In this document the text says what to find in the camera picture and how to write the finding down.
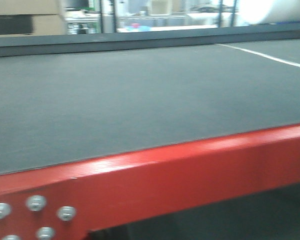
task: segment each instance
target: red steel beam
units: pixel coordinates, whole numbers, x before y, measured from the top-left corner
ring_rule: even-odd
[[[42,169],[0,175],[0,239],[32,240],[52,227],[55,240],[300,183],[300,124],[198,140]],[[42,195],[31,212],[25,201]],[[57,218],[72,206],[72,221]]]

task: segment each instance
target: white stripe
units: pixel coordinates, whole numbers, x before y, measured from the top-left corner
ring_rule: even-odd
[[[288,65],[300,68],[300,63],[284,60],[284,59],[277,58],[277,57],[274,57],[274,56],[270,56],[270,55],[267,55],[267,54],[264,54],[264,53],[261,53],[261,52],[252,51],[252,50],[249,50],[249,49],[236,47],[236,46],[231,46],[231,45],[227,45],[227,44],[217,43],[216,45],[227,47],[227,48],[232,48],[232,49],[237,49],[237,50],[247,52],[247,53],[250,53],[250,54],[254,54],[254,55],[258,55],[258,56],[261,56],[263,58],[270,59],[270,60],[273,60],[273,61],[276,61],[276,62],[279,62],[279,63],[288,64]]]

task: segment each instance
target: gray belt surface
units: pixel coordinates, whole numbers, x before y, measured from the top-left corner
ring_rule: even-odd
[[[295,123],[300,68],[220,45],[0,58],[0,174]]]

